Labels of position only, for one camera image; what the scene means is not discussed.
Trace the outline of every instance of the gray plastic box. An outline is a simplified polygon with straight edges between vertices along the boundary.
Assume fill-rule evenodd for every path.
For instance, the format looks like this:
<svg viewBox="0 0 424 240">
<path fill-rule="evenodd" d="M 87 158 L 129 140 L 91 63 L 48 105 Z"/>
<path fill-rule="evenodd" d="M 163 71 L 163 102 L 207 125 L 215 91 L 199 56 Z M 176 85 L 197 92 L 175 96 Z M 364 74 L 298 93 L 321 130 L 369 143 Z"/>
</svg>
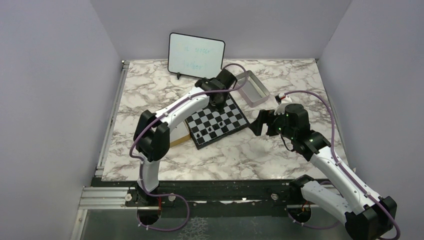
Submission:
<svg viewBox="0 0 424 240">
<path fill-rule="evenodd" d="M 247 71 L 248 80 L 246 84 L 238 90 L 240 95 L 244 98 L 247 105 L 251 108 L 258 106 L 268 100 L 270 91 L 262 84 L 262 82 L 253 74 L 251 70 Z M 236 76 L 238 79 L 237 86 L 240 86 L 244 81 L 245 73 L 240 73 Z"/>
</svg>

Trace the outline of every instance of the wall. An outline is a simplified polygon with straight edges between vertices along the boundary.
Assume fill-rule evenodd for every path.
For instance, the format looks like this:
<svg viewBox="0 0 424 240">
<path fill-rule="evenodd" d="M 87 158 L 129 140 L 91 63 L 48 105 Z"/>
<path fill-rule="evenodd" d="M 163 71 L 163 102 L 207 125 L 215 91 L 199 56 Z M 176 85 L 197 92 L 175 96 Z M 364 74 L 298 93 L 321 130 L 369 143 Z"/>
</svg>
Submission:
<svg viewBox="0 0 424 240">
<path fill-rule="evenodd" d="M 120 61 L 88 0 L 1 1 L 0 239 L 69 239 Z"/>
<path fill-rule="evenodd" d="M 319 58 L 351 0 L 91 0 L 121 58 L 165 59 L 171 32 L 224 40 L 225 58 Z"/>
<path fill-rule="evenodd" d="M 424 235 L 423 12 L 422 0 L 353 0 L 318 62 L 349 163 L 395 199 L 401 239 Z"/>
</svg>

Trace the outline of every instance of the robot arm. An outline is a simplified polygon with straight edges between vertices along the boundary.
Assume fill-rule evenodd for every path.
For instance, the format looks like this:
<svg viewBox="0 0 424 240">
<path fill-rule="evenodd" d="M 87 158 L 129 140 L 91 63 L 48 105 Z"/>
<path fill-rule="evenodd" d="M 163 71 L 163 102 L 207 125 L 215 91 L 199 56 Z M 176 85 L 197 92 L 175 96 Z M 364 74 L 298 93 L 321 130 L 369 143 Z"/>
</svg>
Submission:
<svg viewBox="0 0 424 240">
<path fill-rule="evenodd" d="M 369 196 L 395 217 L 397 205 L 390 197 L 382 198 L 366 185 L 335 154 L 334 159 L 329 141 L 319 132 L 311 130 L 308 111 L 301 104 L 282 103 L 276 110 L 261 110 L 249 128 L 256 136 L 267 125 L 266 135 L 280 135 L 290 139 L 293 150 L 320 169 L 339 190 L 341 196 L 322 187 L 312 177 L 304 175 L 290 183 L 290 197 L 298 201 L 310 201 L 337 218 L 354 240 L 373 240 L 393 227 L 386 214 Z M 364 194 L 352 178 L 365 190 Z"/>
<path fill-rule="evenodd" d="M 153 191 L 158 185 L 159 164 L 161 158 L 170 149 L 170 134 L 175 127 L 193 113 L 205 107 L 221 112 L 228 96 L 228 90 L 237 78 L 228 70 L 223 69 L 218 76 L 198 80 L 194 87 L 183 97 L 155 113 L 144 111 L 137 124 L 133 140 L 139 137 L 148 125 L 155 122 L 138 140 L 136 149 L 143 159 L 140 168 L 143 186 L 146 191 Z"/>
</svg>

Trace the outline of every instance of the white marble pattern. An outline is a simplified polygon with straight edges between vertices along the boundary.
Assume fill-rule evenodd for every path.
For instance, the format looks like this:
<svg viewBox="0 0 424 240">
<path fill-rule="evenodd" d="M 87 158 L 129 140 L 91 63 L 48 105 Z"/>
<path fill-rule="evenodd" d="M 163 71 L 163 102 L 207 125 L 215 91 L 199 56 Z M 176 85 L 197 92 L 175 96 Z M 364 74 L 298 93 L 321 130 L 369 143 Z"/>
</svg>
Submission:
<svg viewBox="0 0 424 240">
<path fill-rule="evenodd" d="M 238 92 L 231 93 L 250 122 L 257 117 L 260 109 L 277 107 L 273 96 L 278 93 L 309 90 L 327 99 L 313 59 L 224 60 L 224 65 L 228 63 L 238 63 L 251 70 L 271 92 L 269 100 L 255 108 L 250 108 Z M 242 72 L 236 66 L 231 66 L 229 70 L 235 75 Z M 155 112 L 168 106 L 186 94 L 196 80 L 187 76 L 178 80 L 175 74 L 168 72 L 166 60 L 138 60 L 130 63 L 104 166 L 103 181 L 137 180 L 140 162 L 129 157 L 129 149 L 140 114 L 147 109 Z M 290 97 L 308 110 L 312 129 L 330 140 L 331 121 L 324 105 L 307 94 L 295 93 Z M 341 158 L 346 158 L 338 132 L 335 149 Z M 201 150 L 196 149 L 192 140 L 171 148 L 161 160 L 159 180 L 294 179 L 304 174 L 317 179 L 325 178 L 321 171 L 301 155 L 287 151 L 279 137 L 254 136 L 246 128 Z"/>
</svg>

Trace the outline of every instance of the whiteboard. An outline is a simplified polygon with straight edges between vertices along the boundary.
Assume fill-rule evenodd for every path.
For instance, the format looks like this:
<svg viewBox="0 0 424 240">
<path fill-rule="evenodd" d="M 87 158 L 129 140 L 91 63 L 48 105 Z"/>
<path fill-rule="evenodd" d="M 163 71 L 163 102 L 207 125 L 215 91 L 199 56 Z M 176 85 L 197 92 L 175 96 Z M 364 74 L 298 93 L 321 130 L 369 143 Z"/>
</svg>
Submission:
<svg viewBox="0 0 424 240">
<path fill-rule="evenodd" d="M 168 71 L 199 78 L 216 77 L 223 65 L 225 42 L 172 32 Z"/>
</svg>

